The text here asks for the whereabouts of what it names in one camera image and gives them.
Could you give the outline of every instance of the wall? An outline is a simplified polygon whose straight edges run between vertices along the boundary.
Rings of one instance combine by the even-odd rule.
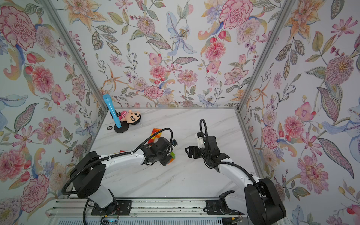
[[[0,224],[43,224],[104,111],[41,5],[0,4]]]
[[[241,114],[298,224],[360,224],[357,0],[297,0]]]
[[[236,106],[281,0],[52,1],[116,107]]]

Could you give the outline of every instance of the white marble tabletop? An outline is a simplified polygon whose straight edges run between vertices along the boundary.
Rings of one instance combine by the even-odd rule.
[[[220,152],[230,156],[238,165],[255,174],[234,109],[139,109],[141,124],[130,125],[122,134],[108,126],[115,125],[110,113],[96,137],[91,151],[112,154],[136,148],[151,135],[153,128],[170,128],[178,142],[173,152],[176,159],[166,166],[156,162],[152,166],[131,166],[108,174],[102,183],[116,197],[218,197],[238,187],[225,175],[208,169],[202,159],[192,159],[184,149],[197,145],[195,135],[204,119],[208,135],[216,136]],[[162,137],[170,139],[170,132]]]

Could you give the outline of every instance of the plush doll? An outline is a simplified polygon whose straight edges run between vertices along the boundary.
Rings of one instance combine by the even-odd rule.
[[[119,120],[121,122],[127,122],[131,125],[135,125],[138,122],[140,122],[141,119],[141,114],[139,111],[133,112],[131,109],[129,110],[129,112],[127,111],[122,111],[121,115],[119,116]]]

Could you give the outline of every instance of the doll face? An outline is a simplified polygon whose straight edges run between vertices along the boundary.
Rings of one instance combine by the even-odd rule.
[[[139,120],[139,118],[140,118],[139,111],[133,112],[132,110],[129,110],[129,113],[125,116],[127,123],[133,123],[133,122]]]

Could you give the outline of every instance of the blue toy microphone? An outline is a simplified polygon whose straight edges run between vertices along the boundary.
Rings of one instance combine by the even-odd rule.
[[[105,95],[103,95],[103,100],[104,100],[105,104],[107,105],[107,107],[114,119],[114,122],[115,122],[114,131],[117,133],[123,133],[123,132],[127,131],[129,128],[129,124],[126,122],[121,122],[119,120],[119,118],[115,112],[114,105],[112,104],[111,96],[109,94],[105,94]]]

